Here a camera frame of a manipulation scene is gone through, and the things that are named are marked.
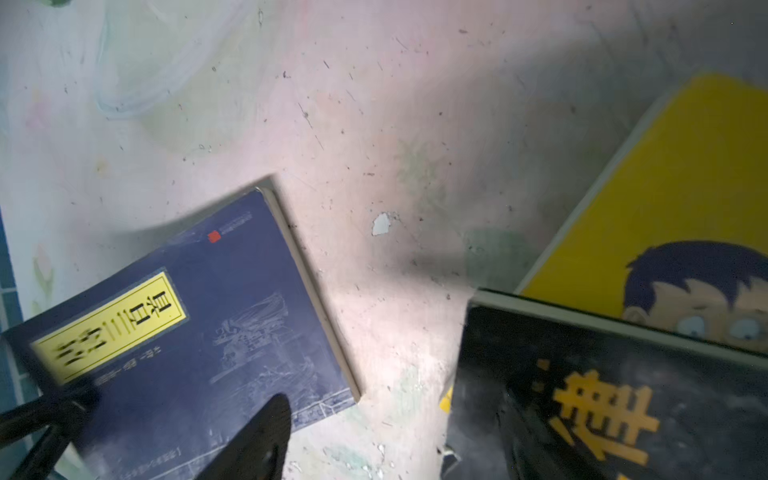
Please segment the black slipcase box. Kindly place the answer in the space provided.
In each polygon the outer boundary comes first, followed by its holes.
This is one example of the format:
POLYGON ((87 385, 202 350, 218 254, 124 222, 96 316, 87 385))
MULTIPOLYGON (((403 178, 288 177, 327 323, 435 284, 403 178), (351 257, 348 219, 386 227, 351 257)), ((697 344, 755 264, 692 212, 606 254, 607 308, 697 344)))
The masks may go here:
POLYGON ((767 359, 524 297, 469 300, 444 479, 763 479, 767 359))

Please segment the dark blue book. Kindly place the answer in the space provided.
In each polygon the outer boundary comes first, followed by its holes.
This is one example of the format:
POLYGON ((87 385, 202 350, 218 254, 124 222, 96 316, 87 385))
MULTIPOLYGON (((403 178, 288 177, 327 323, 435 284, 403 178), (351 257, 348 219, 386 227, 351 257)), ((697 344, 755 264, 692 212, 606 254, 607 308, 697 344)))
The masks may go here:
POLYGON ((190 479, 277 394, 293 430, 361 395, 269 189, 13 327, 6 342, 43 393, 96 393, 74 447, 98 479, 190 479))

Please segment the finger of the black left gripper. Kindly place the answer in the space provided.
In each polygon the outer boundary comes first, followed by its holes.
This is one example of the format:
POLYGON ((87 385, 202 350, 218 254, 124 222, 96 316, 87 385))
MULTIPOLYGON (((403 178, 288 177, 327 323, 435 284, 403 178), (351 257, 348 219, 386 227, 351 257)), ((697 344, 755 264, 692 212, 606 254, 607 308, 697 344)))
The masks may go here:
POLYGON ((80 386, 43 395, 2 413, 2 449, 43 431, 10 479, 47 479, 68 445, 82 433, 98 403, 95 389, 80 386))

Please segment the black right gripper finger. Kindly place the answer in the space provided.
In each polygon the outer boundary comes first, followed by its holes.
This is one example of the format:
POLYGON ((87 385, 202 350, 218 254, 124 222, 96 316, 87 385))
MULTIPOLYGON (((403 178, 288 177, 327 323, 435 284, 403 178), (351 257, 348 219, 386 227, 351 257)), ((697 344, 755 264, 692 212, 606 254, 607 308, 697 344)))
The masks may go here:
POLYGON ((292 429, 288 397, 274 395, 197 476, 198 480, 280 480, 292 429))

